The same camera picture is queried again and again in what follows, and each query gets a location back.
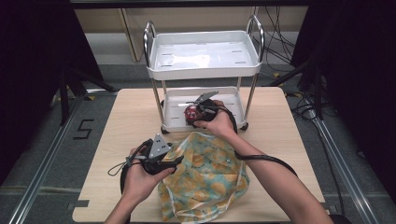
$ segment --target person's left hand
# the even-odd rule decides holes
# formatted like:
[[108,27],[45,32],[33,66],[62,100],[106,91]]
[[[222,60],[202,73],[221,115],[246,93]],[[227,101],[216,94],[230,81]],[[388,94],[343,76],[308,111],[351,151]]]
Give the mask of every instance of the person's left hand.
[[[133,148],[130,155],[132,155],[135,150],[136,148]],[[157,184],[162,179],[166,178],[174,171],[175,168],[168,168],[156,175],[150,175],[146,173],[146,171],[140,164],[135,164],[128,169],[127,175],[125,177],[122,197],[141,203],[147,199],[147,197],[154,190],[155,186],[157,186]]]

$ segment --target hand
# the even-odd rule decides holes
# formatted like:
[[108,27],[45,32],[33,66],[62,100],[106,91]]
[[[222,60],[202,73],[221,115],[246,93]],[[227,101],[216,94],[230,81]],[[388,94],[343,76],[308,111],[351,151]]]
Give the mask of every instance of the hand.
[[[130,155],[134,153],[136,148],[131,150]],[[140,164],[131,166],[128,169],[128,173],[125,177],[125,185],[122,193],[122,198],[130,199],[141,203],[147,199],[147,197],[154,190],[155,186],[164,178],[169,176],[175,171],[175,168],[169,168],[163,170],[156,175],[150,175],[146,173]]]
[[[216,105],[224,106],[222,101],[214,100]],[[203,121],[197,120],[194,122],[194,125],[200,128],[208,129],[215,136],[221,138],[227,138],[230,135],[234,135],[235,131],[233,130],[233,123],[231,122],[228,114],[219,109],[218,114],[212,121]]]

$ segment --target caster wheel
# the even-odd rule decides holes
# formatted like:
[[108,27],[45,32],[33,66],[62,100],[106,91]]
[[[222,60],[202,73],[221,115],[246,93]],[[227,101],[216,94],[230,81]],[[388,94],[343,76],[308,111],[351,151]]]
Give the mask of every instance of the caster wheel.
[[162,134],[168,134],[169,132],[166,131],[163,127],[161,127],[161,133],[162,133]]
[[242,128],[240,128],[242,131],[246,131],[248,129],[248,123],[246,123]]

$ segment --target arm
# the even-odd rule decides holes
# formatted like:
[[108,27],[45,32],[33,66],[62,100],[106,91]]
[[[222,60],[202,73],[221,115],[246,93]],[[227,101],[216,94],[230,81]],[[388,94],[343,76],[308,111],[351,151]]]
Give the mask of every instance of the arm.
[[[212,121],[200,120],[195,121],[194,124],[224,139],[242,156],[264,154],[234,132],[228,115],[221,110]],[[293,223],[332,223],[315,196],[287,168],[272,161],[246,161],[246,163]]]
[[154,190],[155,186],[164,178],[174,172],[174,168],[163,170],[156,175],[146,173],[140,164],[129,168],[125,177],[124,191],[117,205],[107,217],[106,224],[124,224],[128,216],[134,211],[136,206],[145,201]]

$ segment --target light wood tabletop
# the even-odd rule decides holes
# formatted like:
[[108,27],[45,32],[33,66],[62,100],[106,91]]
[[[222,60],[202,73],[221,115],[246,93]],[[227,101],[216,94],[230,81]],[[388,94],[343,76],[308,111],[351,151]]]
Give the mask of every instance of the light wood tabletop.
[[[249,91],[250,88],[240,89],[242,102],[248,100]],[[287,162],[315,197],[324,203],[283,91],[276,87],[257,87],[247,122],[247,130],[239,130],[238,134],[266,154]],[[120,198],[120,174],[110,176],[107,171],[125,161],[131,148],[154,138],[156,133],[161,134],[161,120],[153,89],[121,90],[78,198],[80,202],[88,202],[88,206],[75,208],[73,219],[76,222],[105,221]],[[189,134],[169,133],[162,136],[167,142],[175,142]],[[248,168],[247,174],[250,178],[247,193],[213,222],[289,221]],[[162,222],[161,201],[156,189],[136,207],[132,221]]]

